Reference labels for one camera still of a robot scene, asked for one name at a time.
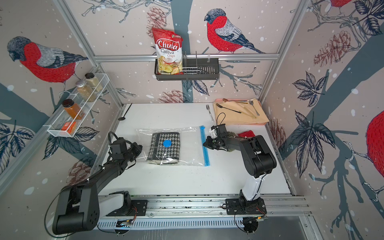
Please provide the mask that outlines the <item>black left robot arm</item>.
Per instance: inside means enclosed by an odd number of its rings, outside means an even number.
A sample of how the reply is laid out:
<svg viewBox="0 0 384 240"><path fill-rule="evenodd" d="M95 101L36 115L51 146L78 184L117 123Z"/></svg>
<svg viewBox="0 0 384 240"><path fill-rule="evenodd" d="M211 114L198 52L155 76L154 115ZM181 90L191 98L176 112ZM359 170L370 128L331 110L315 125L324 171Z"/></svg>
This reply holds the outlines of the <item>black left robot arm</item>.
<svg viewBox="0 0 384 240"><path fill-rule="evenodd" d="M93 230L101 217L98 194L113 179L128 169L141 154L143 146L118 138L110 144L107 162L88 179L64 187L58 194L53 220L55 235L73 234Z"/></svg>

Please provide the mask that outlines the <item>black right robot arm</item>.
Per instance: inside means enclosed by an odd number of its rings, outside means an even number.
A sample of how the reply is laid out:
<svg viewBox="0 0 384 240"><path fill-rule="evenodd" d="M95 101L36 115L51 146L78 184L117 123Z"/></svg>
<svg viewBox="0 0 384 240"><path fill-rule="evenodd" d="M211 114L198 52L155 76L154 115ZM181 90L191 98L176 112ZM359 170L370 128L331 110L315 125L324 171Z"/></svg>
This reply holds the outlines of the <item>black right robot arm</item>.
<svg viewBox="0 0 384 240"><path fill-rule="evenodd" d="M240 137L227 131L226 125L211 127L203 146L210 150L241 152L245 169L249 174L237 199L226 199L223 204L228 215L266 215L267 210L261 198L262 183L277 167L277 160L263 136Z"/></svg>

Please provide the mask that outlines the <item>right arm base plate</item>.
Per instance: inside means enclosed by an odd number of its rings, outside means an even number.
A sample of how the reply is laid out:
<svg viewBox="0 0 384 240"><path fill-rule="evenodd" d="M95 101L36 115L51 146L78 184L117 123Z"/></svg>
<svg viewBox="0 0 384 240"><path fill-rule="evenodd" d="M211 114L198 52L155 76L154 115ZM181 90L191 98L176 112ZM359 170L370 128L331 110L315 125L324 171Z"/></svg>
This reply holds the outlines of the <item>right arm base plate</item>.
<svg viewBox="0 0 384 240"><path fill-rule="evenodd" d="M226 199L225 210L228 215L266 215L266 205L262 198L253 201L240 201L240 199Z"/></svg>

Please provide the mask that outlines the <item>clear vacuum bag blue zipper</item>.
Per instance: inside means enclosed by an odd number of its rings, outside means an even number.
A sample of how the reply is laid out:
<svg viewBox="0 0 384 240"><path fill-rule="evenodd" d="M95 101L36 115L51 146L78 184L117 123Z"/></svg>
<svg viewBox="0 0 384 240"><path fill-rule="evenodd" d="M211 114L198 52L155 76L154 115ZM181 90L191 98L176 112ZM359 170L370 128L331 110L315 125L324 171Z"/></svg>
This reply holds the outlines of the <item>clear vacuum bag blue zipper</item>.
<svg viewBox="0 0 384 240"><path fill-rule="evenodd" d="M159 166L210 166L205 127L173 129L137 129L137 141L143 146L138 162Z"/></svg>

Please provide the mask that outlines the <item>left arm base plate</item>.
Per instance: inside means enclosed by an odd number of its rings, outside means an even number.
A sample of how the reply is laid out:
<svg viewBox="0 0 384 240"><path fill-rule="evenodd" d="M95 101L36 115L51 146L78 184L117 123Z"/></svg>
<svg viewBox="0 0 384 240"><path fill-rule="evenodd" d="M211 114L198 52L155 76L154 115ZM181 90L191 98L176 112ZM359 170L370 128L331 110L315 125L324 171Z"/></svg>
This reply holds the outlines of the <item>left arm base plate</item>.
<svg viewBox="0 0 384 240"><path fill-rule="evenodd" d="M121 208L110 212L107 217L134 217L145 216L148 206L148 200L131 200L130 205L124 204Z"/></svg>

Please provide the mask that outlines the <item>houndstooth black white scarf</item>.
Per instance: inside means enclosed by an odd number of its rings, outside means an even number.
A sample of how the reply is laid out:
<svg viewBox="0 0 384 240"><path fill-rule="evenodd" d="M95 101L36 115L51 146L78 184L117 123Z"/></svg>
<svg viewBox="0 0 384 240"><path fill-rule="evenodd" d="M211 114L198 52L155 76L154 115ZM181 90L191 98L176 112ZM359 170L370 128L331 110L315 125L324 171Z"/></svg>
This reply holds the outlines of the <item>houndstooth black white scarf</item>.
<svg viewBox="0 0 384 240"><path fill-rule="evenodd" d="M151 138L147 161L157 165L178 164L180 160L180 147L180 133L154 133Z"/></svg>

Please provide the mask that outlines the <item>red knitted cloth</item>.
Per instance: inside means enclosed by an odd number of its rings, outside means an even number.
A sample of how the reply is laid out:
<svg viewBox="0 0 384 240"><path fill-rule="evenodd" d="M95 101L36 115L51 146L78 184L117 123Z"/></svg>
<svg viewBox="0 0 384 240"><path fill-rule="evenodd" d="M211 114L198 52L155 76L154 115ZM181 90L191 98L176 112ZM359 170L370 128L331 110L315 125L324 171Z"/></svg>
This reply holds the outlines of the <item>red knitted cloth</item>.
<svg viewBox="0 0 384 240"><path fill-rule="evenodd" d="M253 131L249 130L249 131L245 131L238 134L238 136L241 138L252 138L252 137L255 137L256 135L254 134Z"/></svg>

